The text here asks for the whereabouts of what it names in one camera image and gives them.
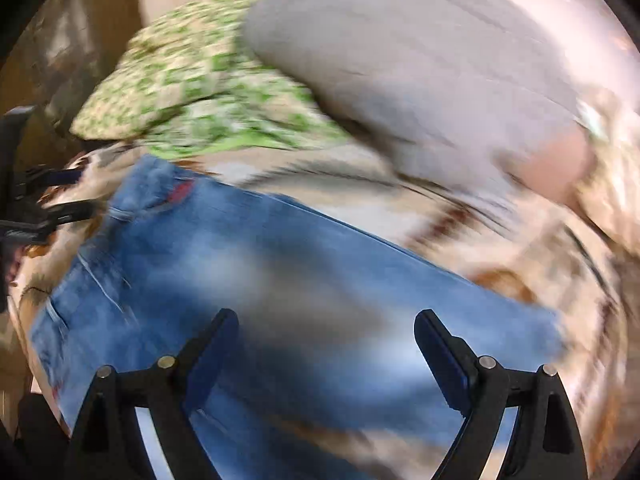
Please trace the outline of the blue denim jeans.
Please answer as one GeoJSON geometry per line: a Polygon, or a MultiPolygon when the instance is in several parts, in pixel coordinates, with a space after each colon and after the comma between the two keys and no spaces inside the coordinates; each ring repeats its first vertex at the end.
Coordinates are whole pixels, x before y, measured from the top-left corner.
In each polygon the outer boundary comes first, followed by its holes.
{"type": "Polygon", "coordinates": [[[556,315],[284,196],[151,155],[32,323],[69,425],[94,372],[179,351],[223,308],[240,338],[192,424],[226,479],[427,477],[461,425],[413,338],[435,311],[517,370],[561,352],[556,315]]]}

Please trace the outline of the leaf patterned cream blanket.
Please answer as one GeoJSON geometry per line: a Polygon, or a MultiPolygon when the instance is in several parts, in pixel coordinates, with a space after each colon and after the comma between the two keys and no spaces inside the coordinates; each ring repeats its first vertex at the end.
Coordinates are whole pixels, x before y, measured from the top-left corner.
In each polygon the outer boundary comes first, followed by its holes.
{"type": "MultiPolygon", "coordinates": [[[[137,160],[141,148],[116,144],[78,156],[68,166],[88,165],[88,183],[51,188],[45,205],[80,198],[107,198],[107,185],[122,182],[126,170],[137,160]]],[[[612,249],[594,228],[568,209],[523,192],[515,201],[522,222],[506,237],[480,223],[480,215],[427,188],[395,180],[371,151],[345,144],[319,151],[279,151],[274,148],[243,148],[176,159],[179,166],[211,174],[224,183],[253,191],[284,192],[332,217],[346,220],[386,240],[416,252],[449,271],[470,278],[499,295],[528,304],[529,310],[545,307],[559,313],[563,350],[559,367],[567,394],[576,408],[576,419],[585,445],[590,479],[611,479],[620,465],[613,451],[614,428],[623,402],[627,371],[628,318],[616,292],[616,269],[612,249]]],[[[79,242],[91,234],[90,224],[80,222],[77,234],[59,235],[34,256],[25,257],[17,283],[10,288],[11,321],[20,334],[29,367],[40,387],[43,371],[26,342],[44,297],[60,282],[70,266],[79,242]]],[[[356,443],[366,437],[378,446],[370,457],[385,464],[398,479],[417,479],[419,472],[435,471],[435,458],[444,451],[437,444],[402,436],[396,430],[337,430],[330,437],[302,422],[288,422],[287,430],[303,431],[309,442],[341,451],[346,438],[349,458],[360,460],[369,451],[356,443]]]]}

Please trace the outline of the green patterned cloth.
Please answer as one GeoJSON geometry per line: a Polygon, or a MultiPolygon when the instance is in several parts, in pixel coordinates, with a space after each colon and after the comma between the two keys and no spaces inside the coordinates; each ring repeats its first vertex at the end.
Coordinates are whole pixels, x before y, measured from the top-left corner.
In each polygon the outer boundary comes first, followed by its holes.
{"type": "Polygon", "coordinates": [[[344,142],[344,130],[319,110],[307,87],[260,62],[244,44],[250,3],[193,1],[140,29],[70,131],[82,140],[138,140],[164,159],[344,142]]]}

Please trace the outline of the cream satin pillow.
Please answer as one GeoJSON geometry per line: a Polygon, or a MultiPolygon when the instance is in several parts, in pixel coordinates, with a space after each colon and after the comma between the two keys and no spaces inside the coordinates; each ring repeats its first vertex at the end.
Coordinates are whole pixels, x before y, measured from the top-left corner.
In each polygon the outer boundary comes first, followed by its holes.
{"type": "Polygon", "coordinates": [[[587,217],[618,247],[639,255],[639,113],[596,84],[578,100],[596,166],[578,196],[587,217]]]}

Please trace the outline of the pink pillow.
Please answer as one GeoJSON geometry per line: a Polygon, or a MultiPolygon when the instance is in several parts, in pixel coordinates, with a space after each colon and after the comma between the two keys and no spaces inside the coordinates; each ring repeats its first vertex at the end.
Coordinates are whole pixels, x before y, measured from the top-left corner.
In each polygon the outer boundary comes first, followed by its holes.
{"type": "Polygon", "coordinates": [[[512,159],[508,175],[532,192],[568,208],[577,207],[578,184],[596,166],[596,155],[581,128],[560,134],[533,155],[512,159]]]}

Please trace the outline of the grey quilted pillow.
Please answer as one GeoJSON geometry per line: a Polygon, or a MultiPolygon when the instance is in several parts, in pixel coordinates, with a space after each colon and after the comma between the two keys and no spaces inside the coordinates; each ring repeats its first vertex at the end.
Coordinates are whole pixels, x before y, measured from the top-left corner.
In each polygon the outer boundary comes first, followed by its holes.
{"type": "Polygon", "coordinates": [[[547,33],[509,0],[257,0],[243,36],[398,174],[505,193],[512,159],[580,128],[547,33]]]}

